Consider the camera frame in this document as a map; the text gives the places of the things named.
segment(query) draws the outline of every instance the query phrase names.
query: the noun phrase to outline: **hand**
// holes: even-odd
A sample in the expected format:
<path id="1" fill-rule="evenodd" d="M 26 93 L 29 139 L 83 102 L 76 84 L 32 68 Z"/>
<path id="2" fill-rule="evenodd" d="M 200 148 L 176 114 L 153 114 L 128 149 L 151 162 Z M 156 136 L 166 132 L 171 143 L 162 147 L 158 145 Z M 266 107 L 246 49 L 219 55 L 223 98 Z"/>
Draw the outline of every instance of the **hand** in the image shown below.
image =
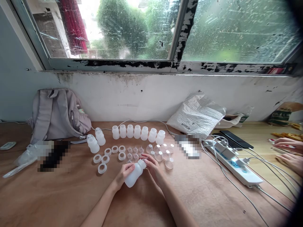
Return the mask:
<path id="1" fill-rule="evenodd" d="M 294 154 L 276 155 L 283 160 L 294 172 L 303 177 L 303 157 Z"/>
<path id="2" fill-rule="evenodd" d="M 281 147 L 282 145 L 291 145 L 296 148 L 289 148 L 289 147 Z M 280 149 L 286 149 L 289 151 L 297 152 L 297 153 L 303 153 L 303 142 L 296 141 L 289 138 L 279 138 L 275 141 L 274 147 L 280 148 Z"/>
<path id="3" fill-rule="evenodd" d="M 140 157 L 140 159 L 144 159 L 144 162 L 147 166 L 146 168 L 149 170 L 156 184 L 162 189 L 166 183 L 166 179 L 159 167 L 158 162 L 149 154 L 142 154 L 142 157 Z"/>
<path id="4" fill-rule="evenodd" d="M 117 176 L 112 182 L 113 187 L 116 189 L 116 191 L 120 190 L 125 181 L 125 178 L 135 169 L 134 164 L 135 163 L 131 162 L 122 165 L 120 172 L 117 174 Z"/>

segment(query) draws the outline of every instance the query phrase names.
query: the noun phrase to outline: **black phone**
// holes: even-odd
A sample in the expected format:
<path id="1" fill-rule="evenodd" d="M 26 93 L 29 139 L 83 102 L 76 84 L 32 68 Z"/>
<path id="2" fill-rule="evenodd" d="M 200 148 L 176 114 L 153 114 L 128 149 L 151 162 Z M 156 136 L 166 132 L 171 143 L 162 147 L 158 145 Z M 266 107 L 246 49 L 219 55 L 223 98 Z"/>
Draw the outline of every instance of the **black phone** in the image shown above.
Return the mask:
<path id="1" fill-rule="evenodd" d="M 227 141 L 228 141 L 228 145 L 231 148 L 235 148 L 235 149 L 240 148 L 240 149 L 242 149 L 242 147 L 240 145 L 236 144 L 234 141 L 232 141 L 231 139 L 229 139 L 226 135 L 223 135 L 222 133 L 219 133 L 219 132 L 218 133 L 213 133 L 213 135 L 222 136 L 222 137 L 226 138 Z"/>
<path id="2" fill-rule="evenodd" d="M 235 134 L 231 133 L 230 131 L 221 130 L 220 133 L 226 135 L 229 139 L 234 141 L 236 144 L 240 145 L 242 148 L 253 148 L 252 145 L 250 145 L 249 143 L 246 143 L 244 140 L 237 137 Z"/>

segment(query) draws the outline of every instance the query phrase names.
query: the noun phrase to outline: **wooden table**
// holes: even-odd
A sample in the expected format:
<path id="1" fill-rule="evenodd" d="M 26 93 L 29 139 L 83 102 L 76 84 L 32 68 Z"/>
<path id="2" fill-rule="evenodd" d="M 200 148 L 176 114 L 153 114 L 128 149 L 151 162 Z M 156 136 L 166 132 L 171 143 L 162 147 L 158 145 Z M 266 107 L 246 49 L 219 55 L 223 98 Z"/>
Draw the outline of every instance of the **wooden table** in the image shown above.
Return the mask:
<path id="1" fill-rule="evenodd" d="M 219 132 L 222 129 L 215 129 L 212 133 Z M 233 134 L 237 135 L 244 141 L 248 142 L 254 147 L 254 151 L 256 151 L 259 155 L 265 158 L 268 162 L 282 168 L 292 177 L 294 177 L 297 181 L 301 182 L 302 178 L 300 178 L 295 172 L 293 172 L 288 167 L 281 164 L 276 158 L 275 155 L 281 155 L 281 152 L 278 152 L 272 149 L 272 144 L 268 141 L 268 139 L 277 139 L 278 137 L 271 135 L 273 132 L 277 133 L 296 133 L 301 134 L 299 130 L 296 130 L 292 127 L 279 127 L 274 125 L 269 125 L 265 122 L 257 121 L 257 122 L 246 122 L 241 128 L 232 127 L 226 129 Z M 245 157 L 253 157 L 251 154 L 247 153 L 246 151 L 239 151 L 240 155 L 239 158 Z M 253 169 L 256 173 L 258 173 L 262 178 L 264 178 L 267 182 L 269 182 L 272 186 L 282 192 L 285 196 L 287 196 L 292 201 L 295 201 L 295 198 L 287 189 L 287 187 L 279 180 L 269 169 L 264 165 L 261 161 L 257 159 L 251 159 L 249 167 Z M 286 185 L 292 190 L 292 192 L 296 195 L 296 190 L 285 180 L 285 178 L 278 173 L 277 170 L 271 168 L 285 183 Z"/>
<path id="2" fill-rule="evenodd" d="M 94 128 L 112 128 L 113 125 L 119 125 L 119 122 L 93 122 Z M 166 131 L 159 122 L 140 125 Z M 259 131 L 256 128 L 265 125 L 259 126 L 257 123 L 256 126 L 248 125 L 236 130 L 244 131 L 246 127 L 247 132 L 242 138 L 259 151 L 257 142 L 260 141 L 248 139 L 249 128 Z M 267 133 L 262 134 L 263 139 L 271 138 Z M 148 141 L 134 138 L 114 140 L 111 131 L 104 131 L 104 135 L 106 144 L 99 151 L 101 155 L 106 148 L 114 145 L 142 145 L 145 148 L 149 144 Z M 25 150 L 30 137 L 31 129 L 27 125 L 0 124 L 0 145 L 9 141 L 17 142 L 12 149 L 0 151 L 1 175 L 15 168 L 13 161 Z M 174 138 L 166 131 L 164 141 L 173 143 Z M 107 171 L 100 175 L 98 165 L 92 161 L 93 156 L 87 143 L 71 145 L 69 172 L 63 169 L 37 172 L 37 164 L 34 163 L 12 177 L 0 178 L 0 226 L 79 226 L 117 175 L 121 165 L 126 163 L 126 160 L 118 160 L 118 154 L 112 154 Z M 240 226 L 243 223 L 245 226 L 265 226 L 250 202 L 205 153 L 201 154 L 201 159 L 189 160 L 176 148 L 172 157 L 174 169 L 166 169 L 164 162 L 160 163 L 160 168 L 200 226 Z M 282 207 L 259 191 L 248 189 L 233 175 L 228 176 L 257 206 L 270 227 L 281 225 L 287 219 L 289 213 Z M 294 205 L 266 181 L 262 183 L 262 188 L 287 207 Z M 175 226 L 175 223 L 161 190 L 145 170 L 132 188 L 123 185 L 117 192 L 104 226 L 160 227 Z"/>

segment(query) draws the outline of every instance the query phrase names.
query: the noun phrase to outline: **white power strip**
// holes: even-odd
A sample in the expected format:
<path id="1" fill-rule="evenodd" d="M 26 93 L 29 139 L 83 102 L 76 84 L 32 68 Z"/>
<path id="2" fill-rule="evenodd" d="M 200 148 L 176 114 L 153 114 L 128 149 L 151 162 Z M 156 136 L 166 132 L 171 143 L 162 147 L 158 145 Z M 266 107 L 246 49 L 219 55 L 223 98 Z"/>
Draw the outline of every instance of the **white power strip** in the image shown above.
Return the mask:
<path id="1" fill-rule="evenodd" d="M 225 150 L 226 147 L 222 148 L 224 146 L 221 144 L 221 142 L 217 142 L 217 143 L 220 143 L 220 146 L 215 147 L 216 151 L 214 151 L 214 149 L 213 149 L 212 141 L 209 141 L 209 142 L 205 141 L 205 142 L 203 142 L 203 145 L 207 146 L 206 148 L 210 152 L 212 152 L 213 155 L 215 155 L 215 152 L 216 152 L 218 160 L 220 162 L 222 162 L 235 175 L 235 177 L 238 178 L 238 180 L 242 184 L 246 185 L 249 188 L 252 188 L 253 185 L 257 185 L 257 184 L 260 184 L 263 182 L 263 180 L 260 177 L 258 177 L 254 172 L 252 172 L 246 166 L 244 166 L 244 167 L 238 166 L 236 163 L 236 161 L 238 160 L 237 157 L 227 159 L 223 154 L 221 154 L 221 152 L 223 152 L 223 150 Z"/>

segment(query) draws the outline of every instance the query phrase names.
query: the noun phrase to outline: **glass pane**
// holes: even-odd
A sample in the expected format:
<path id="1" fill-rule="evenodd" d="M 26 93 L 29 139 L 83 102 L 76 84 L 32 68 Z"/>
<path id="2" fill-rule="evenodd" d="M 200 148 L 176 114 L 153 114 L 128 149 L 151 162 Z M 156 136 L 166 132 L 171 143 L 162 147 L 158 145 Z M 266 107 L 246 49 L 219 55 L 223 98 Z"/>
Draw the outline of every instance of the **glass pane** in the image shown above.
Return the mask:
<path id="1" fill-rule="evenodd" d="M 167 60 L 181 0 L 27 0 L 51 58 Z"/>
<path id="2" fill-rule="evenodd" d="M 199 1 L 182 60 L 281 62 L 300 42 L 285 0 Z"/>

